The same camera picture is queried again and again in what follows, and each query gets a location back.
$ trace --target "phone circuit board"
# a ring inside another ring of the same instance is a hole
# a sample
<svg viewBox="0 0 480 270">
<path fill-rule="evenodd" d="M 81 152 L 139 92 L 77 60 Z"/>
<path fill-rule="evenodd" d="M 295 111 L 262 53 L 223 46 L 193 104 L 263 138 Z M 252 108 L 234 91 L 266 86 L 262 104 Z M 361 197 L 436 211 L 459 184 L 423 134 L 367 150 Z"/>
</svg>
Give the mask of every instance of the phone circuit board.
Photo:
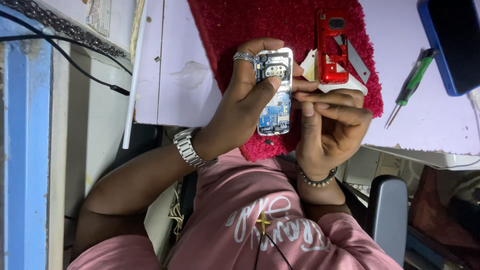
<svg viewBox="0 0 480 270">
<path fill-rule="evenodd" d="M 290 130 L 293 53 L 289 48 L 263 50 L 255 56 L 254 61 L 257 83 L 275 75 L 282 80 L 277 93 L 260 114 L 258 134 L 285 134 Z"/>
</svg>

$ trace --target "hand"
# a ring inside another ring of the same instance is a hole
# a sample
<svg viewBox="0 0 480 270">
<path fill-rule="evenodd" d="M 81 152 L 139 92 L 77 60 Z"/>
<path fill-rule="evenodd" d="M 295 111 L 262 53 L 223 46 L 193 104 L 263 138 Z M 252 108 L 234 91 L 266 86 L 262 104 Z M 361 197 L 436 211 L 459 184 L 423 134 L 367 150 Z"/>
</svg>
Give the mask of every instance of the hand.
<svg viewBox="0 0 480 270">
<path fill-rule="evenodd" d="M 310 179 L 321 181 L 357 152 L 373 114 L 363 109 L 359 90 L 297 93 L 296 98 L 301 102 L 303 127 L 297 162 Z"/>
<path fill-rule="evenodd" d="M 252 39 L 238 48 L 238 52 L 256 55 L 264 49 L 283 47 L 282 40 L 269 37 Z M 300 76 L 303 69 L 294 62 L 293 75 Z M 259 116 L 276 94 L 281 80 L 278 76 L 256 84 L 253 65 L 239 59 L 233 64 L 233 75 L 225 94 L 210 123 L 193 139 L 193 147 L 204 160 L 212 160 L 245 144 L 256 130 Z M 312 91 L 316 82 L 293 80 L 292 91 Z"/>
</svg>

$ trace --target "red phone housing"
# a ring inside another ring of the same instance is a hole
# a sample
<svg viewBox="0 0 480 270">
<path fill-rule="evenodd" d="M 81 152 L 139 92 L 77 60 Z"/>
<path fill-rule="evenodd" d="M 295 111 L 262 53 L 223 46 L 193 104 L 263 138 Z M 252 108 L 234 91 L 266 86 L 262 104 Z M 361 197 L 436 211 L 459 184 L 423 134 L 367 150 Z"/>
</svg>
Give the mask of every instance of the red phone housing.
<svg viewBox="0 0 480 270">
<path fill-rule="evenodd" d="M 321 84 L 335 85 L 348 82 L 348 72 L 337 72 L 336 64 L 348 65 L 347 52 L 347 11 L 343 9 L 324 9 L 317 13 L 318 29 L 318 79 Z M 330 37 L 342 36 L 343 45 L 340 45 L 338 54 L 327 54 L 326 40 Z"/>
</svg>

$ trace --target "green screwdriver handle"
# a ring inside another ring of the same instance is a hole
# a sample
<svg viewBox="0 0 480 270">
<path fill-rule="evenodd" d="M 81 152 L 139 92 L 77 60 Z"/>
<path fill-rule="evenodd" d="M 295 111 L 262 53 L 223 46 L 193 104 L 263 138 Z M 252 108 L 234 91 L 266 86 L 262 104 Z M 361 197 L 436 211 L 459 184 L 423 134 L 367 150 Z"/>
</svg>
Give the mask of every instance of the green screwdriver handle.
<svg viewBox="0 0 480 270">
<path fill-rule="evenodd" d="M 408 99 L 413 95 L 413 93 L 415 93 L 415 91 L 419 87 L 423 75 L 427 71 L 428 66 L 433 61 L 437 53 L 438 50 L 436 49 L 427 49 L 423 52 L 423 56 L 417 64 L 417 70 L 413 74 L 412 79 L 410 79 L 410 82 L 405 88 L 405 91 L 403 91 L 400 99 L 397 102 L 397 105 L 406 106 Z"/>
</svg>

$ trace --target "black chair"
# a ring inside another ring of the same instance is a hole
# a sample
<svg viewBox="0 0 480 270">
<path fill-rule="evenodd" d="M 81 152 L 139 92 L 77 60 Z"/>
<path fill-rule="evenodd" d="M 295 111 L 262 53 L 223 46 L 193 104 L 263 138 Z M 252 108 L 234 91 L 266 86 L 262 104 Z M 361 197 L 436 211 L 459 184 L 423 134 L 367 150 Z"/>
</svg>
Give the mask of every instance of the black chair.
<svg viewBox="0 0 480 270">
<path fill-rule="evenodd" d="M 183 225 L 193 213 L 197 178 L 197 172 L 183 178 L 180 194 Z M 348 184 L 338 183 L 352 216 L 385 253 L 403 267 L 407 241 L 407 184 L 396 176 L 380 175 L 373 180 L 368 197 Z M 368 202 L 368 207 L 357 195 Z"/>
</svg>

